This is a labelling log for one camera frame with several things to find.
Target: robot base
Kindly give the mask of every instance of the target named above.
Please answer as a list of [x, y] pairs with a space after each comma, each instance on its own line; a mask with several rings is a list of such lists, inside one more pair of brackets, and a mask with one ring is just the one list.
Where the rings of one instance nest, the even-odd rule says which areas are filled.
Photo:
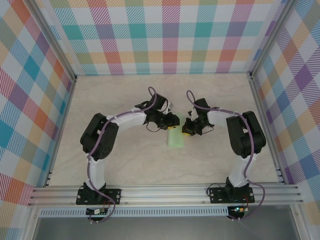
[[[121, 199], [121, 189], [118, 188], [106, 188], [104, 185], [99, 189], [100, 192], [112, 198], [116, 205], [120, 204]], [[84, 182], [83, 187], [80, 187], [77, 193], [76, 205], [108, 205], [108, 199], [104, 198], [102, 195], [97, 193], [95, 190], [92, 190], [87, 184]]]
[[251, 204], [255, 202], [255, 196], [251, 187], [246, 187], [242, 195], [235, 197], [232, 201], [228, 197], [226, 189], [224, 187], [210, 187], [209, 196], [212, 204]]

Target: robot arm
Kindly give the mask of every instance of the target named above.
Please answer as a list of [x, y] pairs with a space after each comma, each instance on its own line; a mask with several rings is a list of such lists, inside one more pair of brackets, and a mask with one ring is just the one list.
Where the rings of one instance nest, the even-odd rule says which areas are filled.
[[[196, 105], [204, 108], [210, 108], [204, 98], [194, 102]], [[249, 183], [244, 176], [245, 167], [251, 155], [251, 143], [248, 130], [243, 120], [239, 116], [224, 113], [221, 111], [204, 110], [193, 107], [189, 112], [190, 118], [187, 118], [182, 127], [182, 133], [189, 136], [195, 134], [202, 135], [205, 127], [214, 127], [219, 125], [227, 127], [230, 145], [239, 160], [233, 166], [233, 170], [226, 179], [225, 191], [230, 201], [234, 201], [240, 195], [244, 195], [244, 189], [249, 187]], [[252, 111], [242, 114], [246, 119], [251, 130], [254, 142], [254, 155], [252, 161], [256, 160], [257, 154], [266, 145], [266, 137], [259, 125], [256, 115]], [[252, 168], [252, 162], [247, 169], [247, 173]]]
[[[89, 161], [89, 175], [92, 184], [99, 190], [103, 190], [106, 186], [104, 178], [105, 159], [111, 153], [117, 134], [133, 126], [140, 126], [149, 122], [154, 122], [158, 128], [166, 130], [169, 128], [175, 128], [180, 124], [179, 118], [171, 113], [173, 105], [163, 96], [156, 93], [156, 102], [152, 108], [136, 112], [137, 110], [143, 110], [152, 105], [155, 100], [153, 95], [150, 101], [145, 101], [136, 105], [131, 109], [131, 114], [122, 115], [114, 118], [105, 128], [105, 131], [101, 137], [101, 140], [90, 156]], [[83, 151], [89, 154], [100, 136], [101, 130], [104, 124], [112, 119], [114, 116], [104, 116], [101, 113], [97, 113], [93, 116], [86, 130], [84, 131], [80, 143], [83, 146]], [[94, 188], [89, 184], [89, 179], [83, 184], [85, 189], [92, 190], [92, 195], [95, 195]]]

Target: green object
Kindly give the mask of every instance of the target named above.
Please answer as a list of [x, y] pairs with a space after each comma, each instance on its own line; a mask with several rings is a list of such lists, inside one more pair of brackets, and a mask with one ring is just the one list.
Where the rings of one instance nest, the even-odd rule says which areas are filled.
[[177, 116], [180, 119], [180, 125], [168, 130], [168, 146], [173, 148], [183, 148], [184, 135], [182, 134], [182, 126], [185, 123], [185, 119], [182, 114], [177, 114]]

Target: colorful plaid backdrop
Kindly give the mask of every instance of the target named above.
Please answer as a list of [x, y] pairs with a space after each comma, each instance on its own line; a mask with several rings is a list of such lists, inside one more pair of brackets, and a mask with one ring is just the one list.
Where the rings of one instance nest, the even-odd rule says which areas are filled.
[[281, 0], [37, 2], [74, 69], [97, 75], [247, 72]]
[[22, 0], [0, 2], [0, 239], [18, 237], [72, 82]]
[[281, 161], [320, 237], [320, 0], [300, 0], [256, 79]]

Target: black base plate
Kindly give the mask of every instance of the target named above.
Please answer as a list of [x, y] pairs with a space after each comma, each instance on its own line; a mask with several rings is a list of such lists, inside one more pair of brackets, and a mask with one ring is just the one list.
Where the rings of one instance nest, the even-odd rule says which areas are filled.
[[[105, 189], [103, 193], [108, 197], [112, 198], [113, 201], [115, 202], [115, 205], [120, 204], [120, 199], [121, 199], [120, 188], [108, 188], [108, 189]], [[80, 196], [80, 198], [76, 199], [75, 201], [76, 205], [103, 205], [103, 204], [108, 205], [108, 203], [106, 203], [106, 199], [103, 197], [100, 201], [98, 201], [97, 199], [90, 200], [90, 198], [87, 198], [85, 194], [86, 194], [86, 191], [83, 188], [80, 188], [78, 190], [77, 195]]]
[[230, 203], [246, 204], [247, 199], [244, 196], [248, 198], [248, 203], [252, 204], [255, 202], [255, 196], [254, 195], [250, 196], [251, 193], [253, 194], [251, 187], [247, 187], [246, 192], [243, 195], [239, 196], [239, 198], [237, 198], [234, 201], [230, 201], [224, 187], [210, 187], [208, 193], [210, 196], [210, 202], [212, 204], [230, 204]]

